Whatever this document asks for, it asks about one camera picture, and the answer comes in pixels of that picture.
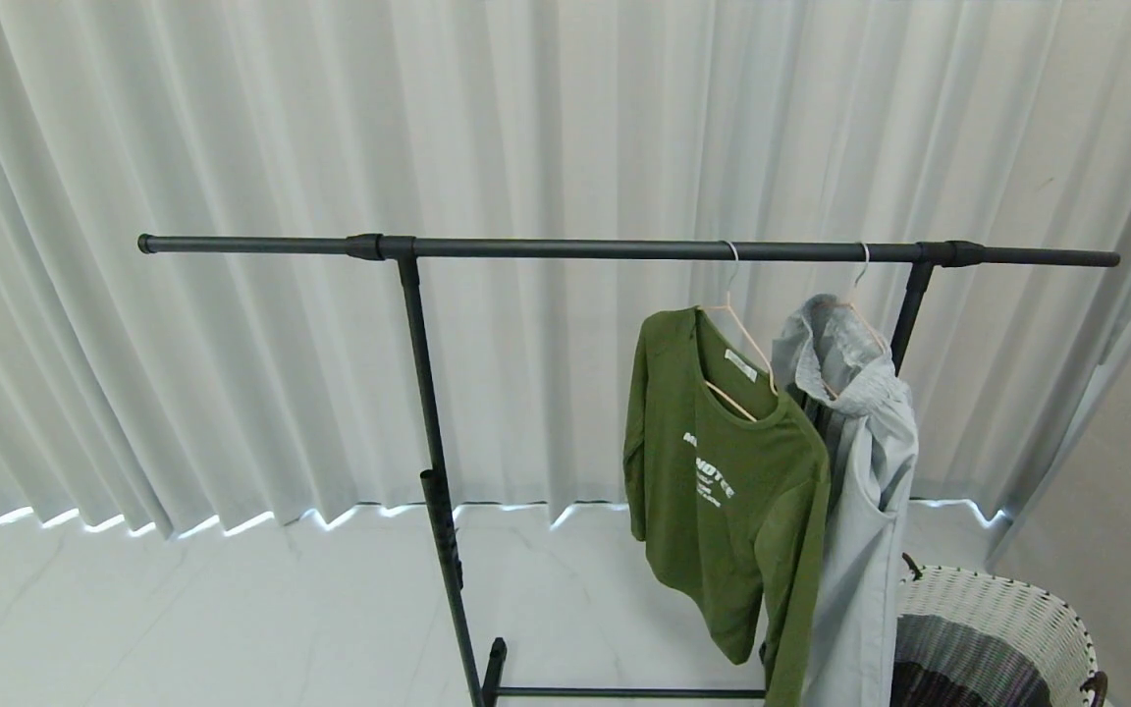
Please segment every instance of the white clothing tag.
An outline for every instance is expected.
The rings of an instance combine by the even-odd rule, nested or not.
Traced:
[[[748,376],[750,382],[758,382],[758,371],[754,370],[753,367],[750,367],[749,363],[745,363],[744,359],[741,359],[739,353],[727,348],[726,353],[723,354],[723,357],[727,359],[727,361],[731,361],[732,363],[735,363],[735,368],[741,369],[741,373]]]

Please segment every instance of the gray garment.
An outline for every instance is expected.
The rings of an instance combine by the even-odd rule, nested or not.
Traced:
[[[910,388],[897,380],[888,346],[836,301],[805,301],[770,357],[783,388],[802,390],[830,413],[820,431],[831,457],[831,502],[802,699],[805,707],[886,707],[920,436]]]

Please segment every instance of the striped fabric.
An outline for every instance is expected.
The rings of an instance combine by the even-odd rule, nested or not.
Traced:
[[[1051,707],[1050,686],[995,636],[934,614],[897,622],[892,707]]]

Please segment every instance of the basket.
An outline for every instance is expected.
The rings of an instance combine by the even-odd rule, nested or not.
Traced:
[[[1103,707],[1107,675],[1065,601],[970,569],[917,567],[901,581],[892,707]]]

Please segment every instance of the tile floor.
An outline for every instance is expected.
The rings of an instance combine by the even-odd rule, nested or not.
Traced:
[[[458,528],[480,670],[506,637],[508,684],[760,684],[757,661],[728,664],[694,605],[651,578],[625,510],[577,506],[549,528],[543,507],[472,506]],[[907,546],[983,567],[1001,529],[921,505]],[[465,704],[464,684],[421,507],[174,541],[0,525],[0,707],[435,706]]]

